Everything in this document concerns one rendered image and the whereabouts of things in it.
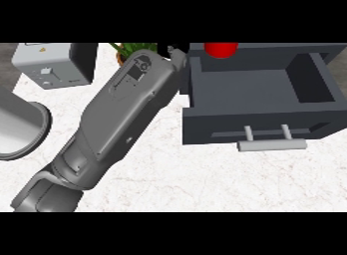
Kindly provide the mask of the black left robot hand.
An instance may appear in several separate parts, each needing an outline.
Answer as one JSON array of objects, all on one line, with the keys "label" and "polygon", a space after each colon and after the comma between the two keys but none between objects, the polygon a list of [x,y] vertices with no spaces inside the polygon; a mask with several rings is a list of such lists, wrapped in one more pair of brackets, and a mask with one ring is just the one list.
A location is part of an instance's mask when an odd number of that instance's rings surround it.
[{"label": "black left robot hand", "polygon": [[161,56],[168,54],[168,47],[173,47],[174,49],[180,49],[184,53],[187,53],[189,43],[159,42],[158,53],[161,54]]}]

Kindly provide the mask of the dark grey open drawer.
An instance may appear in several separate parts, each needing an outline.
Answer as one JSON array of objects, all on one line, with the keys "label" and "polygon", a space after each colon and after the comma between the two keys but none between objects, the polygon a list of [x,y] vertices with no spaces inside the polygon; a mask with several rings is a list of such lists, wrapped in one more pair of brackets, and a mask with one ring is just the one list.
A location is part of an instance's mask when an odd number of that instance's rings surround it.
[{"label": "dark grey open drawer", "polygon": [[190,65],[190,107],[346,102],[317,53],[300,54],[282,70],[204,72]]}]

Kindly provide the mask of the dark grey drawer front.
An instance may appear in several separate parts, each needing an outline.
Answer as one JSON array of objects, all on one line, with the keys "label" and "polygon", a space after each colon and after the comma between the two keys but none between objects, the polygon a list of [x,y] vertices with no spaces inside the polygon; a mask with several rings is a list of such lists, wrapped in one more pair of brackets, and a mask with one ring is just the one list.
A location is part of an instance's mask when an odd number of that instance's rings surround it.
[{"label": "dark grey drawer front", "polygon": [[347,128],[347,102],[183,109],[181,143],[242,141],[245,126],[251,127],[255,140],[283,139],[282,125],[288,125],[294,138],[326,137]]}]

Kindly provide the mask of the green plant in orange pot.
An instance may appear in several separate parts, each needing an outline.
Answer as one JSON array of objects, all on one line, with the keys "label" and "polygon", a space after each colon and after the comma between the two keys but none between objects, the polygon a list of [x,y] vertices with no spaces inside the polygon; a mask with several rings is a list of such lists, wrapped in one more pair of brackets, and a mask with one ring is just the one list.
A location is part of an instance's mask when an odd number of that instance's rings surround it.
[{"label": "green plant in orange pot", "polygon": [[116,60],[118,64],[122,65],[127,58],[136,52],[137,50],[158,50],[158,44],[156,43],[112,43],[110,46],[116,50]]}]

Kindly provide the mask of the dark grey cabinet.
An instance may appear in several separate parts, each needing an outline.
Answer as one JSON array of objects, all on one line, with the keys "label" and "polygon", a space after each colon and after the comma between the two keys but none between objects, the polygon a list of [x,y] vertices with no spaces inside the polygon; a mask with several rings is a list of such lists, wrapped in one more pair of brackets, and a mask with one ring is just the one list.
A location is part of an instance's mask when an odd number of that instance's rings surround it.
[{"label": "dark grey cabinet", "polygon": [[239,43],[236,53],[217,59],[192,43],[187,58],[199,60],[204,72],[282,70],[300,54],[317,53],[329,63],[346,47],[347,43]]}]

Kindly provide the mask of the pale grey toaster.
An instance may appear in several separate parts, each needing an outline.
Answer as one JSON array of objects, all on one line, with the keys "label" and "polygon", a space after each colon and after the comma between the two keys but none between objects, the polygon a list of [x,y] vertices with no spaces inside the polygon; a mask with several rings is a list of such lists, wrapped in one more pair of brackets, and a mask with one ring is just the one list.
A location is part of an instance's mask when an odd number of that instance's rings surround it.
[{"label": "pale grey toaster", "polygon": [[44,90],[93,82],[97,43],[20,43],[11,64]]}]

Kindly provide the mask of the grey cylindrical container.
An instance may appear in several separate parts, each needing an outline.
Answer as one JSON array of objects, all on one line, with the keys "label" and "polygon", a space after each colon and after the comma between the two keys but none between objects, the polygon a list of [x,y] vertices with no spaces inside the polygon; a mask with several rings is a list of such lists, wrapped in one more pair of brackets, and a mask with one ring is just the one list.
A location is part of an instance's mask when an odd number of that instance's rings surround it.
[{"label": "grey cylindrical container", "polygon": [[42,143],[51,128],[51,113],[0,86],[0,160],[28,155]]}]

